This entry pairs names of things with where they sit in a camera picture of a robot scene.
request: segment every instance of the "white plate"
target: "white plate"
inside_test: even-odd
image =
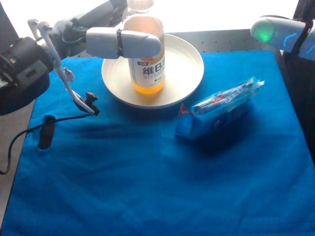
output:
[[[119,100],[144,109],[164,108],[191,95],[201,82],[204,65],[199,52],[185,40],[165,35],[165,85],[153,95],[137,92],[131,83],[128,59],[105,59],[103,81]]]

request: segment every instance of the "beverage bottle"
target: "beverage bottle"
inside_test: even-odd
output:
[[[127,0],[123,14],[123,29],[150,33],[161,41],[161,51],[150,58],[128,59],[134,88],[143,94],[153,94],[165,84],[165,43],[162,21],[156,16],[154,0]]]

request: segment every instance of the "blue tablecloth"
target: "blue tablecloth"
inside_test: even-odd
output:
[[[199,142],[174,136],[180,104],[129,107],[103,84],[101,59],[65,60],[101,112],[57,123],[47,150],[39,131],[26,136],[2,236],[313,235],[315,168],[273,53],[202,58],[188,107],[252,76],[266,83],[249,114]],[[29,126],[79,114],[52,72]]]

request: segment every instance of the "bottle cap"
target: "bottle cap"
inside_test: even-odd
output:
[[[154,0],[127,0],[128,7],[133,10],[143,11],[154,5]]]

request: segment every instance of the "green light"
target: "green light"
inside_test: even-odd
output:
[[[252,27],[252,36],[263,43],[269,42],[273,33],[273,27],[269,22],[260,21]]]

